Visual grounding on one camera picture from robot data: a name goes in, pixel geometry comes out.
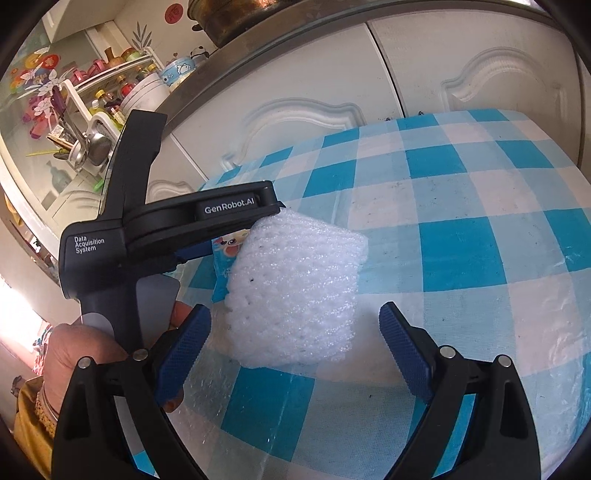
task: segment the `human hand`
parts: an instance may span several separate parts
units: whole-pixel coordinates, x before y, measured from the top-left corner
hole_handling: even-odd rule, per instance
[[[171,327],[178,328],[191,312],[191,307],[182,302],[175,302],[170,317]],[[83,356],[92,357],[97,364],[121,362],[128,355],[123,347],[109,335],[87,325],[56,326],[47,344],[47,356],[43,369],[43,388],[49,405],[60,412],[70,378],[76,364]],[[164,411],[171,413],[183,401],[183,389],[173,400],[163,406]]]

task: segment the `condiment bottle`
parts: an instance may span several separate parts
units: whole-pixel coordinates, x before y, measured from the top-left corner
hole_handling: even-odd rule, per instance
[[[99,90],[95,95],[100,102],[102,108],[113,118],[115,125],[120,130],[125,125],[125,115],[121,112],[119,105],[115,103],[114,97],[111,93],[106,93],[104,90]]]
[[[135,79],[138,81],[138,83],[150,75],[150,72],[146,69],[143,69],[142,67],[136,67],[135,72]]]
[[[136,85],[135,83],[129,83],[125,78],[125,75],[119,75],[116,80],[117,83],[119,83],[119,91],[123,98],[127,97]]]
[[[100,106],[98,100],[92,100],[92,106],[88,109],[91,115],[94,115],[98,112],[105,112],[105,109]]]
[[[121,56],[125,61],[132,61],[141,58],[142,54],[137,51],[135,48],[131,47],[125,50]]]

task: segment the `metal pot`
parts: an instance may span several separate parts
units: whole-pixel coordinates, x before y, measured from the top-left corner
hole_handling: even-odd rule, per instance
[[[187,16],[199,22],[216,47],[299,0],[190,0]]]

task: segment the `white cabinet door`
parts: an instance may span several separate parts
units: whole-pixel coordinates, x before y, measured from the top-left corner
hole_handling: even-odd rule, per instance
[[[453,10],[382,18],[370,28],[408,116],[517,110],[576,162],[579,77],[573,47],[561,32],[512,15]]]
[[[581,65],[585,98],[585,140],[581,171],[587,180],[591,182],[591,73],[589,73],[587,67],[584,65],[583,60],[579,59],[579,62]]]
[[[162,140],[160,153],[152,163],[146,202],[196,192],[205,180],[205,175],[171,134]]]
[[[174,136],[211,177],[309,138],[401,116],[364,24],[258,68],[199,108]]]

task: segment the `bowl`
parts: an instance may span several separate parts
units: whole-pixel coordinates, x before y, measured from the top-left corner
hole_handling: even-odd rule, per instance
[[[148,90],[148,86],[152,85],[153,83],[157,85],[164,85],[162,78],[158,73],[151,73],[146,78],[144,78],[141,82],[139,82],[129,93],[127,97],[123,99],[121,102],[120,108],[123,110],[130,102],[134,101],[134,97],[139,95],[141,92],[146,92]]]
[[[128,116],[132,110],[148,110],[154,112],[166,97],[170,95],[170,89],[159,79],[158,82],[151,82],[134,92],[133,97],[128,95],[121,103],[121,111]]]
[[[191,57],[181,57],[172,63],[166,65],[164,70],[160,73],[160,77],[168,86],[176,82],[182,75],[195,70],[195,62]]]

